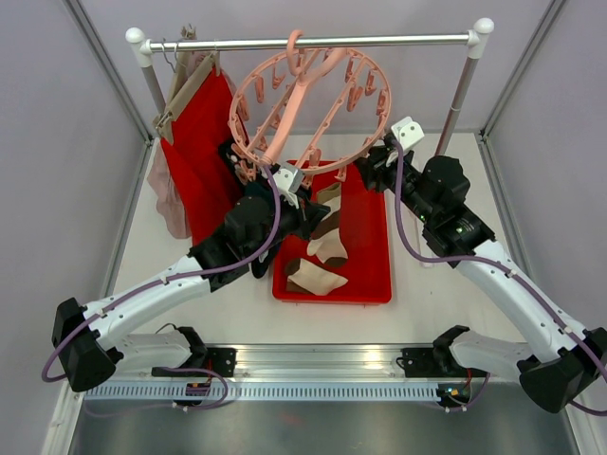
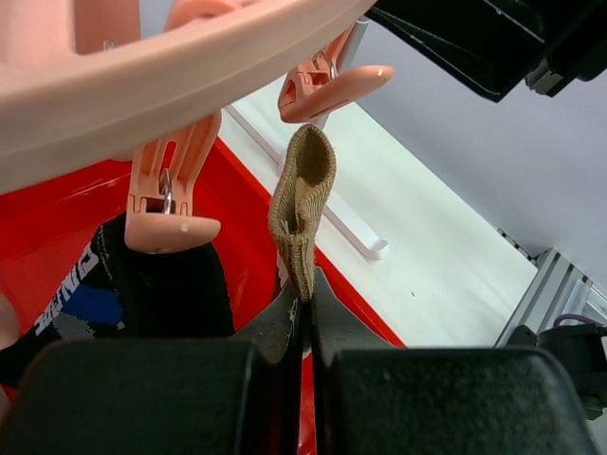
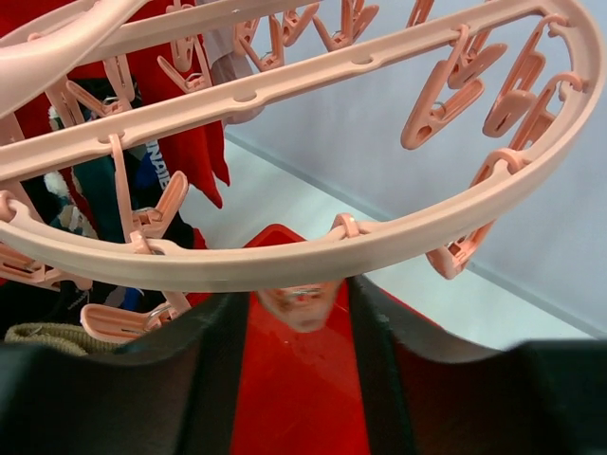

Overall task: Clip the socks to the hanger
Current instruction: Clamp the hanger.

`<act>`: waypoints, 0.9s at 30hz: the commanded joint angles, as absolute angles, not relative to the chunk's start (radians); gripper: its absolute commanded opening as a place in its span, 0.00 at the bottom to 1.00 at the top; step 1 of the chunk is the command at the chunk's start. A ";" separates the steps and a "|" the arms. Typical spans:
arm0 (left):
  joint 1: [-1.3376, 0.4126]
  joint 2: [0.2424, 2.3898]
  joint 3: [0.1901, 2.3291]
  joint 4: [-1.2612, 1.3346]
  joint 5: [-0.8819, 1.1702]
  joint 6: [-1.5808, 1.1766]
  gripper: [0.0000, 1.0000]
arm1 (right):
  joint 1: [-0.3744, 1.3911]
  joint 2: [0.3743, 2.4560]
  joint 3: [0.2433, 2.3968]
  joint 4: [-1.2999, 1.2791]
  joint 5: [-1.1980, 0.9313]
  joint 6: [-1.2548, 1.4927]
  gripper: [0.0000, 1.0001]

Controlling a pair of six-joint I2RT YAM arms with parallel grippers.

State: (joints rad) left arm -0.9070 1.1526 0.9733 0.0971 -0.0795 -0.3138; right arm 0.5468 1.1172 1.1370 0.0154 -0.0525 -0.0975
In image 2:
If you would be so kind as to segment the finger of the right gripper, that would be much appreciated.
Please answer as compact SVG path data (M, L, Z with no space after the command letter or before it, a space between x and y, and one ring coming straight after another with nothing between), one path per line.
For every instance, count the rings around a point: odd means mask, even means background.
M494 102L519 82L554 98L606 69L603 0L377 1L366 15Z

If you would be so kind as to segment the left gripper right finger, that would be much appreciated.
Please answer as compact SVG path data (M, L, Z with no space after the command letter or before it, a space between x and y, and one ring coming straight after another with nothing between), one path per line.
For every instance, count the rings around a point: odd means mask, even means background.
M310 303L321 454L594 454L574 385L537 348L398 348L336 296Z

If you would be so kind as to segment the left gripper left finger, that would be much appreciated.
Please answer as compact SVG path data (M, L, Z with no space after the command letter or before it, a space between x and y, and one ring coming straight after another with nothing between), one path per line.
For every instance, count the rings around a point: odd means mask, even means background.
M5 454L294 454L301 306L291 286L234 336L53 345L1 426Z

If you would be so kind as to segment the brown beige striped sock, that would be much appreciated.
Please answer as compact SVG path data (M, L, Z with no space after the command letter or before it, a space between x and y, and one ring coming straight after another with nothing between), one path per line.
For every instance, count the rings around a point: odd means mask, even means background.
M336 174L336 154L324 132L312 124L300 127L288 143L268 228L302 301L314 294L316 236Z

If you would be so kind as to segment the pink round clip hanger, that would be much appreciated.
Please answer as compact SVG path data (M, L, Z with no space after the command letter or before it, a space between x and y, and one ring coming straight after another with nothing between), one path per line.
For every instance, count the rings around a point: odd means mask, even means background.
M339 72L368 1L176 1L164 30L139 36L135 1L1 5L1 190L105 159L132 161L125 243L173 253L213 240L193 187L221 109L286 76L286 122L380 88L386 65Z

